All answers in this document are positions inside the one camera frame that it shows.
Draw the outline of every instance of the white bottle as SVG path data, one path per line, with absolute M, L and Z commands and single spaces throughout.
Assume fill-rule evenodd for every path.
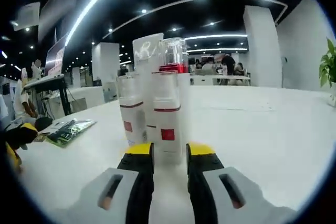
M 165 163 L 182 160 L 181 103 L 176 71 L 153 73 L 154 112 L 160 155 Z
M 139 75 L 117 77 L 120 112 L 130 146 L 146 143 L 146 122 Z

